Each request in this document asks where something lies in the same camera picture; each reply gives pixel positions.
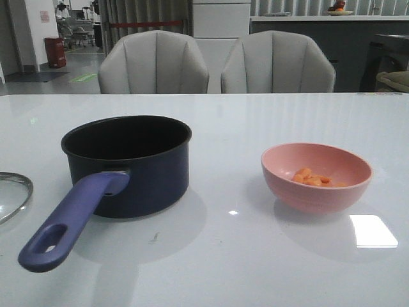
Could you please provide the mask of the dark grey counter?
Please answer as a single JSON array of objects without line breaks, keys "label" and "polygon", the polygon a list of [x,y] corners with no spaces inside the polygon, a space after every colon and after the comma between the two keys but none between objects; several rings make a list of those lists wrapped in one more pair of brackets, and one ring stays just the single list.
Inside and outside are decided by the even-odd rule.
[{"label": "dark grey counter", "polygon": [[358,92],[375,35],[408,35],[407,16],[251,17],[250,32],[285,31],[311,37],[336,70],[336,92]]}]

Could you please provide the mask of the glass lid purple knob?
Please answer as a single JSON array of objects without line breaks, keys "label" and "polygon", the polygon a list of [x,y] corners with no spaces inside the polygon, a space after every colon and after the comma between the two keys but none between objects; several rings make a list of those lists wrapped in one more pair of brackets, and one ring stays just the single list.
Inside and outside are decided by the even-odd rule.
[{"label": "glass lid purple knob", "polygon": [[23,211],[33,193],[32,181],[21,174],[1,172],[1,224]]}]

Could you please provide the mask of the grey upholstered chair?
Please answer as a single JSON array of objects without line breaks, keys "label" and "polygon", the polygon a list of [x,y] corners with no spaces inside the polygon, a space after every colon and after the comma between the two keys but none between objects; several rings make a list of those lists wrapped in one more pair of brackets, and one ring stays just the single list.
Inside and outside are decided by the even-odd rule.
[{"label": "grey upholstered chair", "polygon": [[310,37],[264,31],[238,38],[220,74],[222,93],[332,93],[336,71]]},{"label": "grey upholstered chair", "polygon": [[205,94],[209,78],[196,40],[161,30],[124,36],[98,71],[102,94]]}]

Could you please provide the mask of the orange ham slices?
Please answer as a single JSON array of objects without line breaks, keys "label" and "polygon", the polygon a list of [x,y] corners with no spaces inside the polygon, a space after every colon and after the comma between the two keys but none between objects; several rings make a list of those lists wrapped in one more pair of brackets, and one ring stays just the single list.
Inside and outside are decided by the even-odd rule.
[{"label": "orange ham slices", "polygon": [[291,178],[292,181],[315,187],[346,187],[344,182],[335,182],[324,175],[313,173],[311,168],[300,168]]}]

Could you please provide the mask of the left grey upholstered chair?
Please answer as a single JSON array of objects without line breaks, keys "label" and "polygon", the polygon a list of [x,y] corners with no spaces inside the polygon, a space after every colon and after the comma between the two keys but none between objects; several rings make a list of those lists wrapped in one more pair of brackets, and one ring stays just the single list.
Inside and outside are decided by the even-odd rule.
[{"label": "left grey upholstered chair", "polygon": [[209,78],[196,40],[161,30],[124,36],[98,71],[102,94],[205,94]]}]

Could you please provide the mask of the white cabinet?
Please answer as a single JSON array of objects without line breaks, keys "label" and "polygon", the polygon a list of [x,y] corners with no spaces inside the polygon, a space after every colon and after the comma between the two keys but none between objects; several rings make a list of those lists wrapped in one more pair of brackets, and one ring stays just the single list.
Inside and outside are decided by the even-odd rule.
[{"label": "white cabinet", "polygon": [[208,93],[220,93],[220,74],[237,38],[249,33],[250,1],[193,1],[192,34],[209,71]]}]

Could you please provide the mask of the fruit plate on counter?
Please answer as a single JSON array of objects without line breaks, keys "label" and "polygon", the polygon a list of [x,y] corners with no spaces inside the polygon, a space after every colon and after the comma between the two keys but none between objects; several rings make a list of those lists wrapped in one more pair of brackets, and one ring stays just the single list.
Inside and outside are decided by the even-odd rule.
[{"label": "fruit plate on counter", "polygon": [[324,10],[323,14],[328,16],[349,16],[353,15],[354,11],[346,9],[346,1],[337,0],[334,1],[332,6]]}]

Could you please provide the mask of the red trash bin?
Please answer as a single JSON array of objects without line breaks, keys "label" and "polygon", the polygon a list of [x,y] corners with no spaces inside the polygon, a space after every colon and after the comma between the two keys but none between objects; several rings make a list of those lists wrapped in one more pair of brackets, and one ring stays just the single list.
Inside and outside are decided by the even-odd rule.
[{"label": "red trash bin", "polygon": [[44,38],[47,62],[50,68],[62,68],[66,66],[64,40],[60,37]]}]

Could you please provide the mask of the red barrier belt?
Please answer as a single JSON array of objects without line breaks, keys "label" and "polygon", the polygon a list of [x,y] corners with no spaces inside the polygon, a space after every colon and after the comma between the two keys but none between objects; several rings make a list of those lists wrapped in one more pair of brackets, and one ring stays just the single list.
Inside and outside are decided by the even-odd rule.
[{"label": "red barrier belt", "polygon": [[109,23],[110,28],[158,28],[162,26],[183,26],[184,20],[170,20],[170,21],[160,21],[160,22],[118,22]]}]

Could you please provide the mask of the right grey upholstered chair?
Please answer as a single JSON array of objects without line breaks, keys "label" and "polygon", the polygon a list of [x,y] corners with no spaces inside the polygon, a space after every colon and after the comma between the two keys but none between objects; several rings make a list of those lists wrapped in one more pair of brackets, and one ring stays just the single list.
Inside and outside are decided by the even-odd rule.
[{"label": "right grey upholstered chair", "polygon": [[264,31],[238,38],[220,74],[222,93],[332,93],[336,71],[310,37]]}]

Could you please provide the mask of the pink plastic bowl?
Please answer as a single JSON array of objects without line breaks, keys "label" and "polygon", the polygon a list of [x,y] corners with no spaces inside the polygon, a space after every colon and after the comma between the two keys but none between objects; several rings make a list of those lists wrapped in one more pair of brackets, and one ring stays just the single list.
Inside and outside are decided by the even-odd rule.
[{"label": "pink plastic bowl", "polygon": [[[302,212],[339,212],[356,203],[373,174],[361,157],[346,150],[317,143],[286,143],[262,154],[267,186],[284,204]],[[313,175],[327,177],[324,186],[293,181],[296,172],[309,168]]]}]

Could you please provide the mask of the olive cushion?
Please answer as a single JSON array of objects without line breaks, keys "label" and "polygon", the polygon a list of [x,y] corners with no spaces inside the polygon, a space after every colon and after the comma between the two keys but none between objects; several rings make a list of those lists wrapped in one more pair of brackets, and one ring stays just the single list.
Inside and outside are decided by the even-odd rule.
[{"label": "olive cushion", "polygon": [[376,76],[378,91],[408,93],[409,71],[380,72]]}]

